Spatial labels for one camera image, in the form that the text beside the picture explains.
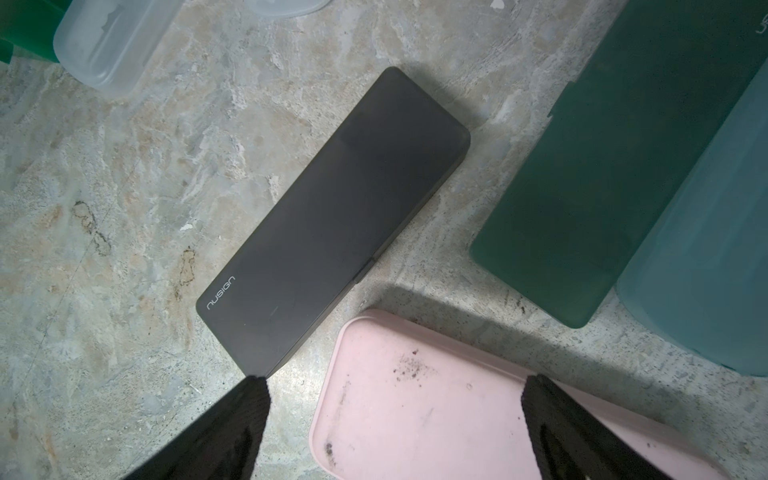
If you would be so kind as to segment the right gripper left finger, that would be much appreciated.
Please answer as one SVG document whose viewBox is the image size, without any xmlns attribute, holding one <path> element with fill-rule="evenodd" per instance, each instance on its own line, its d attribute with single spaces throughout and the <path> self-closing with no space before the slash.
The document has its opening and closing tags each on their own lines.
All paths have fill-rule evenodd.
<svg viewBox="0 0 768 480">
<path fill-rule="evenodd" d="M 249 479 L 271 406 L 267 379 L 248 376 L 129 479 Z"/>
</svg>

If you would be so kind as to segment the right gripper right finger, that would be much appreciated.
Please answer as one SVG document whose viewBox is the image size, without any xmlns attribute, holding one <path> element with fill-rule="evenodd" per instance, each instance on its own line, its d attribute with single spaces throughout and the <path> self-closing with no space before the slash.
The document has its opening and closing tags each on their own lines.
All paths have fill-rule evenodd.
<svg viewBox="0 0 768 480">
<path fill-rule="evenodd" d="M 548 377 L 526 379 L 521 405 L 543 479 L 666 479 Z"/>
</svg>

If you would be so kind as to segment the black pencil case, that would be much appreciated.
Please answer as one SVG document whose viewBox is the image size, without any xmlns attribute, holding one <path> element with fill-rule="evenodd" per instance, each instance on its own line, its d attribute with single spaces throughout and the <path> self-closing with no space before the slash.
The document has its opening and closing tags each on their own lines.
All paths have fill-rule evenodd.
<svg viewBox="0 0 768 480">
<path fill-rule="evenodd" d="M 402 70 L 376 79 L 200 295 L 237 367 L 280 369 L 465 158 L 469 130 Z"/>
</svg>

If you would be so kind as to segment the frosted clear pencil case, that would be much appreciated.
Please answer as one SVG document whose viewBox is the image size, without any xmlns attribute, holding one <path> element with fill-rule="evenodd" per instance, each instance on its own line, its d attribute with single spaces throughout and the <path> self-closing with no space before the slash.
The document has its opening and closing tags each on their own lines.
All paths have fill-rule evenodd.
<svg viewBox="0 0 768 480">
<path fill-rule="evenodd" d="M 73 0 L 54 34 L 63 68 L 110 97 L 127 95 L 145 71 L 181 0 Z"/>
</svg>

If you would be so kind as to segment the green storage tray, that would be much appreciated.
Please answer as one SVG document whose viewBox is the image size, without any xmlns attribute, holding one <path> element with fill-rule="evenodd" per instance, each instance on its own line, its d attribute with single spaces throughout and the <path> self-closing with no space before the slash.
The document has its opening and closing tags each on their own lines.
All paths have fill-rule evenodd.
<svg viewBox="0 0 768 480">
<path fill-rule="evenodd" d="M 1 62 L 14 55 L 58 63 L 55 32 L 71 0 L 1 0 Z"/>
</svg>

